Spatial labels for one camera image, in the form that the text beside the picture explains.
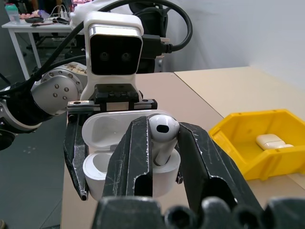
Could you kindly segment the white earbud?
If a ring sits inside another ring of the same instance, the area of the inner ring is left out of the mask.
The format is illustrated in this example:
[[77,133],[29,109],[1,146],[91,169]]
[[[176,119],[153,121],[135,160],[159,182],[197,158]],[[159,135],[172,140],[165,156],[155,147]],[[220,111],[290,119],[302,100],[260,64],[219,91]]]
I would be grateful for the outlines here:
[[178,142],[179,123],[168,115],[158,114],[149,118],[152,134],[152,157],[158,166],[164,166]]

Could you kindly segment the white background table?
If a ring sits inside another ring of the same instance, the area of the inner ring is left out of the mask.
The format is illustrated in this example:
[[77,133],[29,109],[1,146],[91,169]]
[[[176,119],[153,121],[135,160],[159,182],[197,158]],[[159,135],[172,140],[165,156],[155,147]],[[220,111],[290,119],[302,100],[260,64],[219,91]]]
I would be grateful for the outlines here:
[[38,55],[38,51],[36,48],[33,34],[34,33],[53,33],[53,32],[69,33],[69,32],[71,32],[70,25],[64,25],[64,24],[59,24],[59,23],[56,23],[56,24],[44,23],[41,26],[33,27],[33,26],[31,26],[30,23],[27,23],[25,20],[21,20],[20,23],[18,23],[18,24],[15,24],[10,21],[10,22],[3,24],[1,27],[4,29],[8,29],[11,41],[13,43],[13,47],[15,49],[16,55],[18,57],[18,60],[19,60],[19,63],[20,63],[20,66],[21,66],[21,69],[23,72],[23,76],[26,80],[28,80],[30,78],[30,76],[29,76],[29,72],[28,72],[22,51],[21,51],[19,43],[17,41],[16,33],[28,34],[29,39],[30,39],[30,44],[32,46],[34,57],[36,60],[36,64],[38,67],[41,67],[40,58]]

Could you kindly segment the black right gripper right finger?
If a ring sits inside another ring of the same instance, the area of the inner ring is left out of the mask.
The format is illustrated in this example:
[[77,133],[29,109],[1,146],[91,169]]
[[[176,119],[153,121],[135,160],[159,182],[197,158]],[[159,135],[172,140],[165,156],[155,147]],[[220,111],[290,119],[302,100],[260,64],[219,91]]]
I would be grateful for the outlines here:
[[235,162],[204,129],[181,122],[178,147],[191,210],[201,210],[201,202],[207,197],[222,199],[230,209],[240,205],[261,210]]

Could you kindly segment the pink toy pile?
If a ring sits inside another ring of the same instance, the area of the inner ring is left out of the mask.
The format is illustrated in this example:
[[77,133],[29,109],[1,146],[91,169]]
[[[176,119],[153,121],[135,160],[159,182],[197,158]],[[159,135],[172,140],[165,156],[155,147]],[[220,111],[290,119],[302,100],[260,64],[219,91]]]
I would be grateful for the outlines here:
[[41,18],[41,14],[44,12],[44,10],[35,10],[32,13],[22,13],[19,15],[20,19],[30,19],[30,18]]

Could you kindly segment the white closed earbud case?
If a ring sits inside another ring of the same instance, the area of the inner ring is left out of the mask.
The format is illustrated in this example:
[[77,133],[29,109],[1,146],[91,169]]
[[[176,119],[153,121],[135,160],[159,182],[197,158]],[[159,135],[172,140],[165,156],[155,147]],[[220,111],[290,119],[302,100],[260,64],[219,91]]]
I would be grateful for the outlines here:
[[276,149],[285,145],[285,142],[274,134],[259,135],[256,137],[256,143],[263,149]]

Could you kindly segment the yellow plastic bin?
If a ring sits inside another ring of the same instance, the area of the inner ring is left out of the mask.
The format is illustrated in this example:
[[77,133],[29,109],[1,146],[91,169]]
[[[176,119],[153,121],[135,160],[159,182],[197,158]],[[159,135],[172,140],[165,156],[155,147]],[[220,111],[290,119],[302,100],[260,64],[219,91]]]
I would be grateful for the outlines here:
[[[281,148],[263,149],[260,135],[283,140]],[[305,173],[305,121],[285,109],[232,113],[209,131],[246,180]]]

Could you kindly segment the clear cup with teal lid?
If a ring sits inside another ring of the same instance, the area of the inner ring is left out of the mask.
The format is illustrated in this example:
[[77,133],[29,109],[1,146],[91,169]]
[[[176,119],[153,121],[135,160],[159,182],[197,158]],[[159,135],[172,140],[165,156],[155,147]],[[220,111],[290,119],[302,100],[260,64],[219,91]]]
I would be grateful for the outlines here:
[[5,10],[8,14],[9,20],[14,24],[20,24],[20,15],[15,4],[8,3],[5,5]]

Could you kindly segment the white earbud case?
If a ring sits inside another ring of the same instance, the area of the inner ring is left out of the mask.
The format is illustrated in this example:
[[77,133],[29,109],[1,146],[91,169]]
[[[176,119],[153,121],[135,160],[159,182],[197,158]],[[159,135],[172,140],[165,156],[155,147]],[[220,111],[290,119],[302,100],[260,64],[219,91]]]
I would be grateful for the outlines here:
[[[131,121],[141,116],[168,115],[161,110],[108,112],[88,118],[82,127],[85,144],[93,150],[83,162],[83,171],[91,196],[95,200],[102,197],[106,173],[111,155],[126,133]],[[154,198],[167,194],[176,181],[181,158],[174,148],[164,166],[158,166],[153,159]]]
[[285,145],[285,142],[274,134],[259,135],[256,137],[256,143],[263,149],[276,149]]

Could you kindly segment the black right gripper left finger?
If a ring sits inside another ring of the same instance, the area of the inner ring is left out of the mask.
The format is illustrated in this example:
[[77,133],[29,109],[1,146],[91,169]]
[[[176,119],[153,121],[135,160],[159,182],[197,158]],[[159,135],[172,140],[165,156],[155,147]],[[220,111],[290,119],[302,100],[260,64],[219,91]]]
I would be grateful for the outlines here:
[[153,196],[151,144],[148,117],[131,121],[110,158],[103,197]]

